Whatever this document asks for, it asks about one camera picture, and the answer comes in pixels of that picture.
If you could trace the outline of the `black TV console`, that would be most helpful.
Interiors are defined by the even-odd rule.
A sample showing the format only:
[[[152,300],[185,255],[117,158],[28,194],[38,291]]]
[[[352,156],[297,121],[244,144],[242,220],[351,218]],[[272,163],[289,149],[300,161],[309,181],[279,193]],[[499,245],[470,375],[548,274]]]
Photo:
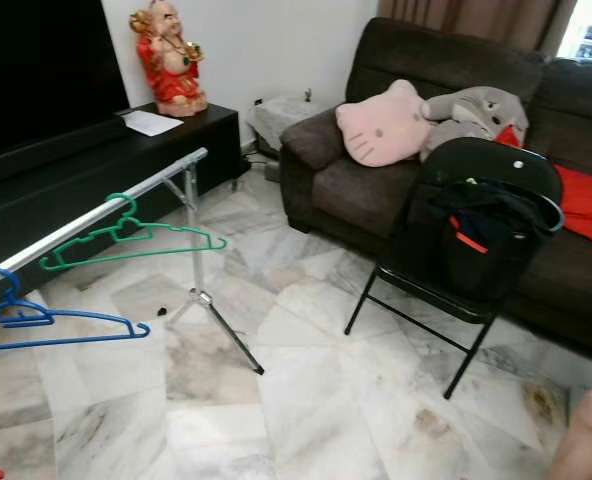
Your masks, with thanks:
[[[208,151],[196,166],[199,195],[227,186],[247,170],[242,145],[240,114],[213,104],[204,113],[158,136],[127,129],[116,141],[0,180],[0,262],[94,209],[110,193],[136,186],[197,148]],[[123,244],[101,237],[67,250],[64,257],[75,261],[126,250],[140,251],[142,257],[62,271],[40,269],[34,260],[17,274],[23,291],[35,291],[59,276],[82,282],[110,273],[145,276],[149,271],[163,271],[173,282],[190,287],[194,283],[191,253],[167,252],[176,246],[185,247],[187,241],[185,233],[168,232]]]

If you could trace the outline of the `brown curtain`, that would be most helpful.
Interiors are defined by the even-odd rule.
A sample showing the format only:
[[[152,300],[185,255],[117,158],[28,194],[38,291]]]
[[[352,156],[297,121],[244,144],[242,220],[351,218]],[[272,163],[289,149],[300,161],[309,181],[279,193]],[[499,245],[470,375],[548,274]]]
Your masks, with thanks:
[[[574,4],[574,0],[377,0],[377,15],[542,51],[558,13]]]

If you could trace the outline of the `pink cat face pillow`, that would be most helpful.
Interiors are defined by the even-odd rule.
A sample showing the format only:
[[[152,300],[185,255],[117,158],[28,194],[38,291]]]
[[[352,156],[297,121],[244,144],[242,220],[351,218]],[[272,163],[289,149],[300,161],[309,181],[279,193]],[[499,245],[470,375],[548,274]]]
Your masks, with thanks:
[[[364,166],[388,166],[418,154],[434,124],[424,118],[425,100],[406,79],[361,102],[334,109],[348,156]]]

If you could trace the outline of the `black folding chair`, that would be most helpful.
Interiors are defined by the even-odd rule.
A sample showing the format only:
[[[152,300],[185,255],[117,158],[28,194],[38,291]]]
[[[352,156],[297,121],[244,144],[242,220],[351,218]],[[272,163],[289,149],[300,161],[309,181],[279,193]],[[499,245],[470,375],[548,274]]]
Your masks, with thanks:
[[[443,397],[446,399],[455,393],[457,384],[482,347],[494,320],[501,314],[512,292],[501,301],[471,300],[464,294],[453,291],[447,280],[438,273],[441,260],[438,234],[441,232],[441,224],[427,209],[427,200],[448,184],[468,178],[485,178],[514,184],[547,196],[558,206],[564,192],[560,175],[551,160],[524,148],[479,138],[462,137],[444,142],[430,152],[421,166],[418,178],[412,183],[404,206],[396,218],[395,229],[389,236],[388,250],[375,261],[359,300],[377,303],[384,310],[402,317],[424,332],[464,352],[464,361],[457,367],[451,383],[444,390]],[[416,300],[438,308],[444,314],[465,323],[478,324],[482,329],[470,346],[462,346],[457,340],[437,332],[432,326],[421,323],[400,308],[389,305],[383,298],[374,296],[372,288],[378,282],[391,284]]]

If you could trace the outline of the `blue plastic hanger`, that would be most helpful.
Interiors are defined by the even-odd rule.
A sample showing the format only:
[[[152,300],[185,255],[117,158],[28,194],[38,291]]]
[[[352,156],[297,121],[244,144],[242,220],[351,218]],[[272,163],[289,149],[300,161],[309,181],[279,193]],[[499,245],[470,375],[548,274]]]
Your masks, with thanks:
[[[57,323],[58,317],[87,317],[87,319],[107,320],[126,328],[126,333],[119,335],[92,335],[92,337],[62,338],[53,340],[30,340],[0,344],[0,349],[20,349],[40,346],[63,346],[63,344],[103,342],[103,340],[127,340],[148,337],[151,328],[145,323],[132,323],[126,317],[118,317],[98,312],[78,310],[54,310],[16,296],[20,292],[21,282],[16,273],[0,268],[0,279],[8,280],[11,288],[2,294],[0,301],[0,326],[4,329],[34,328]]]

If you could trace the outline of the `navy garment red trim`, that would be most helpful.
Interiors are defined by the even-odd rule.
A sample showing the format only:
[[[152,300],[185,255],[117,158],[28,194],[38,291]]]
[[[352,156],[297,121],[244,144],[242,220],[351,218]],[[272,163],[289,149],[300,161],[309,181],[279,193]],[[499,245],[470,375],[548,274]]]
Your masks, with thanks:
[[[471,300],[501,301],[543,243],[564,225],[551,198],[514,184],[468,178],[427,200],[441,229],[438,273]]]

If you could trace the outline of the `green plastic hanger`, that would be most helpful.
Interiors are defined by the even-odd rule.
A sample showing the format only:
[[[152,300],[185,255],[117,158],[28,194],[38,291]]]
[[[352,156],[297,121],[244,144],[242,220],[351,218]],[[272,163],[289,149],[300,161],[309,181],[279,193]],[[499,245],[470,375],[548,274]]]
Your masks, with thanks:
[[[228,241],[224,237],[213,236],[205,230],[192,227],[177,227],[177,225],[158,223],[158,221],[141,221],[136,218],[136,212],[139,210],[139,202],[126,193],[110,193],[107,200],[122,198],[127,202],[128,209],[123,211],[116,224],[112,227],[104,227],[85,234],[85,236],[68,239],[67,242],[59,244],[49,253],[45,253],[37,261],[37,265],[48,271],[66,270],[68,268],[81,268],[81,266],[100,264],[100,262],[112,262],[126,259],[136,259],[136,257],[145,257],[153,255],[164,255],[164,253],[187,253],[205,250],[224,250],[228,246]],[[99,259],[86,259],[73,262],[64,260],[64,253],[69,248],[81,246],[81,244],[96,241],[101,237],[108,237],[114,243],[130,243],[136,241],[149,241],[153,239],[156,233],[173,232],[187,233],[191,236],[191,246],[181,248],[181,250],[150,250],[135,253],[122,253],[122,255],[99,257]]]

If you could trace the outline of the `grey plush toy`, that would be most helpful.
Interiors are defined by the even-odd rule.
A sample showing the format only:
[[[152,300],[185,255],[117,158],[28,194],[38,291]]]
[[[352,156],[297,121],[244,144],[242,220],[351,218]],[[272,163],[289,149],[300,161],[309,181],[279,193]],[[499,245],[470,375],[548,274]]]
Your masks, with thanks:
[[[421,106],[421,114],[434,124],[421,146],[423,163],[434,148],[461,137],[523,148],[530,127],[519,96],[489,86],[434,96]]]

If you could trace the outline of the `black flat television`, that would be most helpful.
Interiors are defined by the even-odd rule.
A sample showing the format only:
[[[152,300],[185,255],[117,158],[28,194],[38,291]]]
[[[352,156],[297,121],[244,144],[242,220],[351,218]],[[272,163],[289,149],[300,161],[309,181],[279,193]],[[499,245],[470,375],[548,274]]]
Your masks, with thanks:
[[[101,0],[0,0],[0,155],[128,106]]]

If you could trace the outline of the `black soundbar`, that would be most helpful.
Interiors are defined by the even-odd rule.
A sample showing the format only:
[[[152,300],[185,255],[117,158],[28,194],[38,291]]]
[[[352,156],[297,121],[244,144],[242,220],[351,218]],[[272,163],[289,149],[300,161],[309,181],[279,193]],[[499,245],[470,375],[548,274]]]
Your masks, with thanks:
[[[0,180],[117,140],[127,131],[119,116],[0,152]]]

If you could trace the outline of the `dark brown sofa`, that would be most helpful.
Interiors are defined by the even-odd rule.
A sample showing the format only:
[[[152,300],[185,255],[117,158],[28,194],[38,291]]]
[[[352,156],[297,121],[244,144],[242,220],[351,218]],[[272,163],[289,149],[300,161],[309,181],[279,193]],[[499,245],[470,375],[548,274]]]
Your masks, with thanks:
[[[592,60],[548,59],[485,38],[374,18],[357,45],[347,100],[369,99],[397,79],[425,99],[475,86],[515,93],[529,119],[525,147],[592,177]],[[279,187],[291,227],[318,230],[368,256],[386,253],[420,161],[355,163],[333,110],[292,125],[281,142]],[[592,357],[592,239],[561,230],[535,256],[505,310]]]

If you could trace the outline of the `bright window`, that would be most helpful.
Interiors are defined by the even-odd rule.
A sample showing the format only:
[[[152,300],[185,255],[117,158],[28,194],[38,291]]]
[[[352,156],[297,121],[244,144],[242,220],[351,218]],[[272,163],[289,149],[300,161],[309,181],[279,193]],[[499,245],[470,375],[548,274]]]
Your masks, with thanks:
[[[592,0],[576,0],[567,19],[557,58],[592,60]]]

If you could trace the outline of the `silver clothes rack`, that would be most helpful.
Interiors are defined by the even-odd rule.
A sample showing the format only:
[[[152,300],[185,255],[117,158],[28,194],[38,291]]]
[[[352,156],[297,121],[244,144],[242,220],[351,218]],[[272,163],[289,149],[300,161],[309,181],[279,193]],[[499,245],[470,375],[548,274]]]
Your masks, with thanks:
[[[197,210],[199,210],[199,193],[197,193],[197,174],[196,165],[200,163],[204,157],[208,155],[208,151],[205,148],[196,148],[191,154],[187,154],[181,159],[173,161],[171,165],[165,166],[160,172],[150,175],[149,178],[141,180],[136,186],[127,188],[126,193],[137,201],[142,195],[151,191],[158,186],[164,186],[171,191],[172,195],[181,202],[183,207],[186,209],[186,219],[188,224],[186,227],[197,228],[199,221],[197,221]],[[45,253],[49,253],[53,248],[63,244],[76,237],[85,236],[85,234],[104,227],[112,227],[116,224],[119,216],[123,211],[128,209],[127,202],[122,198],[114,198],[114,200],[105,200],[103,204],[99,204],[96,207],[92,207],[90,211],[85,212],[78,216],[78,218],[68,221],[63,227],[55,229],[54,232],[48,234],[41,239],[37,239],[36,242],[31,243],[30,246],[23,248],[20,252],[13,253],[8,259],[0,262],[0,268],[5,270],[11,270],[17,274],[17,271],[21,268],[26,268],[31,262],[39,261],[40,257],[43,257]],[[204,282],[204,269],[203,269],[203,256],[201,252],[188,252],[192,255],[192,269],[194,269],[194,288],[188,291],[187,306],[197,305],[205,308],[215,319],[215,323],[220,326],[220,329],[232,339],[232,342],[236,344],[237,348],[240,349],[242,355],[250,362],[250,369],[255,374],[263,375],[265,369],[261,366],[260,362],[256,360],[256,357],[252,355],[250,348],[246,346],[244,340],[238,337],[238,333],[228,321],[224,319],[223,315],[220,314],[217,306],[215,306],[214,298],[212,294],[206,291],[206,283]],[[5,282],[8,284],[8,288],[11,288],[11,283],[8,280],[0,279],[0,283]],[[23,297],[20,296],[20,292],[16,294],[20,300]]]

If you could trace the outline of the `side table white cloth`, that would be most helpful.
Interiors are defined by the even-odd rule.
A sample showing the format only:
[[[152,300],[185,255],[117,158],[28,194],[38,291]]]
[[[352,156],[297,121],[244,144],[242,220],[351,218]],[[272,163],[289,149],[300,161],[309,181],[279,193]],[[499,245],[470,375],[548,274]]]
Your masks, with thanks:
[[[313,100],[313,92],[283,93],[252,101],[247,124],[255,136],[256,150],[269,157],[277,157],[281,150],[281,136],[291,125],[323,113],[331,106]]]

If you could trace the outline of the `bare person leg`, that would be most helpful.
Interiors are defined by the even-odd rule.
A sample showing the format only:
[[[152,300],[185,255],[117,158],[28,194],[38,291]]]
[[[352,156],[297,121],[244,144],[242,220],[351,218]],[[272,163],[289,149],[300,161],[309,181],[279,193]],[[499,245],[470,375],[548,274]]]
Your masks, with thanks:
[[[592,480],[592,389],[572,410],[546,480]]]

